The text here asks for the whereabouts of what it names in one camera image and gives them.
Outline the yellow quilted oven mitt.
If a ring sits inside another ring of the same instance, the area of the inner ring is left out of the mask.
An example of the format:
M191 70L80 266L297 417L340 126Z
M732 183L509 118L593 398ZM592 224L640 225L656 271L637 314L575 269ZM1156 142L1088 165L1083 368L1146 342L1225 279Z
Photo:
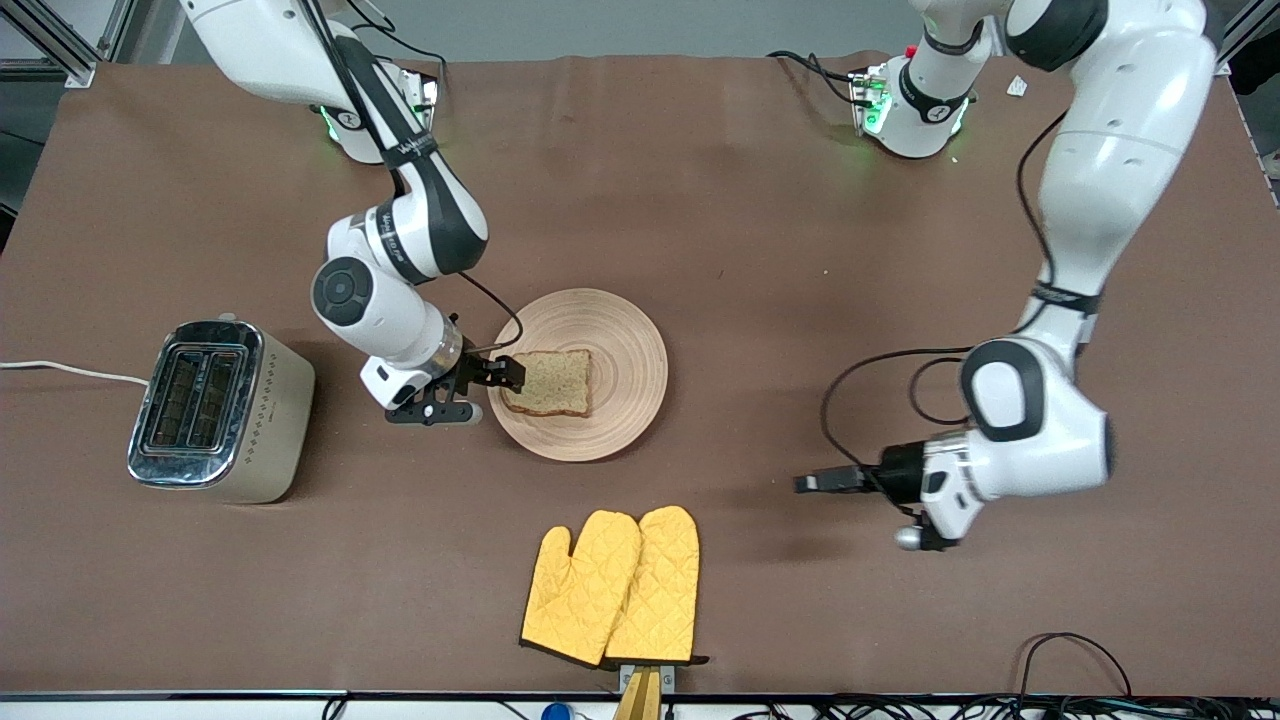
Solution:
M641 551L621 615L605 646L616 664L696 666L694 652L701 542L692 515L667 506L639 523Z
M632 516L596 510L573 534L553 527L541 538L518 642L596 667L622 612L641 552Z

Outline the beige chrome two-slot toaster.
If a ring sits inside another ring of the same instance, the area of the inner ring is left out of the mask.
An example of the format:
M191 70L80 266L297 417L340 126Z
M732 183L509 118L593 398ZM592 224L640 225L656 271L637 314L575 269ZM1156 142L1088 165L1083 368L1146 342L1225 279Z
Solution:
M140 484L216 503L273 503L291 491L316 374L294 350L232 314L163 342L131 433Z

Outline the metal clamp with wooden bar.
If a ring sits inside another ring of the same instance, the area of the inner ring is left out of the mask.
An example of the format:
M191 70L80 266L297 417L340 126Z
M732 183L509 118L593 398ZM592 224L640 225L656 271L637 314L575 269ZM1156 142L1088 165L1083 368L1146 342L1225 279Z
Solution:
M667 696L675 692L675 665L622 664L620 700L612 720L676 720Z

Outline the round wooden plate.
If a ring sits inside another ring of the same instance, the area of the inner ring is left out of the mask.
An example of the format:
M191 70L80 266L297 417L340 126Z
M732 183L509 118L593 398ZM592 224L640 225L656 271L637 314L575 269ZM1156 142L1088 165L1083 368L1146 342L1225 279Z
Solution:
M490 415L526 450L562 462L590 462L627 448L657 418L669 363L654 322L635 304L603 290L562 290L518 311L498 334L506 354L591 355L589 416L531 416L488 391Z

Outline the aluminium frame profile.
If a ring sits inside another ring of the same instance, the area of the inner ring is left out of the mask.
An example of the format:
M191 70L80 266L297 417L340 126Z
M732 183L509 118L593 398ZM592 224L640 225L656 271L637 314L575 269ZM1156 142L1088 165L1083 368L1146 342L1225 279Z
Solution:
M87 88L122 56L140 0L0 0L0 81Z

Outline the brown bread slice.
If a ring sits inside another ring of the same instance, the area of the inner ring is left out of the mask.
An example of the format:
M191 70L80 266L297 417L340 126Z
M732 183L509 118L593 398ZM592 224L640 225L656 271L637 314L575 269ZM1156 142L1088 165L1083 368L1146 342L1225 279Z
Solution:
M512 359L525 370L520 392L503 388L503 405L529 416L580 416L591 414L589 350L532 351Z

